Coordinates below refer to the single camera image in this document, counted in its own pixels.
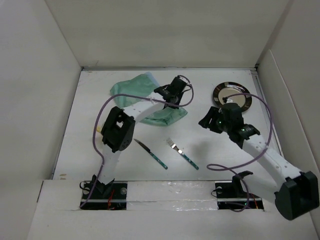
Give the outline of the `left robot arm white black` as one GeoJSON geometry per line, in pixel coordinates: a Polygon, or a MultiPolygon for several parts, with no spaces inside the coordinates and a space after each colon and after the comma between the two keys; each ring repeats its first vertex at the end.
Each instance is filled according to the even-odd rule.
{"type": "Polygon", "coordinates": [[[92,144],[94,150],[101,157],[101,165],[90,192],[93,191],[100,198],[107,198],[111,194],[111,182],[114,180],[114,171],[119,161],[120,153],[132,142],[135,125],[149,115],[165,108],[178,109],[189,105],[194,99],[194,89],[191,81],[183,75],[176,76],[170,84],[159,86],[148,96],[136,96],[119,93],[111,96],[101,107],[94,123],[92,144]],[[139,99],[137,103],[120,108],[114,106],[102,128],[103,151],[96,145],[96,132],[100,117],[109,102],[118,97],[139,99]],[[106,166],[106,176],[99,181],[106,166]]]}

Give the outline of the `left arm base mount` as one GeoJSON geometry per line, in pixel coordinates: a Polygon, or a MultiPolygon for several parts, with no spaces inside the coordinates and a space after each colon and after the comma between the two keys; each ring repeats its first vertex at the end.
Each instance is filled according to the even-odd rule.
{"type": "Polygon", "coordinates": [[[104,184],[97,181],[90,195],[95,179],[96,176],[94,175],[91,181],[82,181],[79,184],[82,190],[79,206],[81,210],[120,211],[127,209],[128,182],[113,180],[104,184]]]}

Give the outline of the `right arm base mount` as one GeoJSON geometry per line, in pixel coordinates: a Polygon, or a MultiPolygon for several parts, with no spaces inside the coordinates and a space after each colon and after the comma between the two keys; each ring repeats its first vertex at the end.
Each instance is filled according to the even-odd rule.
{"type": "Polygon", "coordinates": [[[252,193],[247,193],[241,179],[252,175],[250,171],[243,171],[234,175],[232,180],[221,180],[214,183],[215,189],[211,195],[216,198],[218,210],[240,212],[244,210],[264,210],[262,199],[252,193]]]}

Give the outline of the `green patterned cloth placemat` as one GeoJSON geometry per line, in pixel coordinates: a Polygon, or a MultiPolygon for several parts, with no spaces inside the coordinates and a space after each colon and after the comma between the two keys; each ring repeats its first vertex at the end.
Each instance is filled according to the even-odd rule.
{"type": "MultiPolygon", "coordinates": [[[[159,86],[160,85],[154,76],[150,72],[146,72],[132,79],[116,83],[110,89],[110,94],[112,96],[117,94],[127,94],[148,97],[159,86]]],[[[139,101],[140,99],[128,96],[118,96],[114,99],[115,104],[121,109],[131,106],[139,101]]],[[[188,112],[182,107],[176,109],[166,107],[145,117],[140,122],[151,126],[167,127],[181,120],[187,114],[188,112]]]]}

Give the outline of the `dark rimmed dinner plate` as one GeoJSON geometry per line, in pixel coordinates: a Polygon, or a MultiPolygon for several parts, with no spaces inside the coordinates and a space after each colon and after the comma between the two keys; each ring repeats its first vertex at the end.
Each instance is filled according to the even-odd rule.
{"type": "Polygon", "coordinates": [[[247,88],[236,82],[222,82],[218,84],[212,93],[212,100],[218,106],[221,107],[225,102],[223,98],[231,96],[230,99],[237,103],[242,112],[247,111],[252,105],[252,97],[247,88]]]}

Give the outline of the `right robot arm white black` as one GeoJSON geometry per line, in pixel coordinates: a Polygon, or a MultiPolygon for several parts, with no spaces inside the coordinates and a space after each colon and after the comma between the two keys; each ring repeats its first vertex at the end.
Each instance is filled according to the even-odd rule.
{"type": "Polygon", "coordinates": [[[260,132],[244,122],[237,103],[226,103],[221,108],[212,106],[199,125],[218,134],[227,133],[229,139],[251,155],[273,179],[264,180],[254,173],[242,172],[242,179],[231,184],[235,196],[243,197],[250,191],[274,203],[278,212],[290,221],[320,206],[317,176],[293,166],[269,147],[260,132]]]}

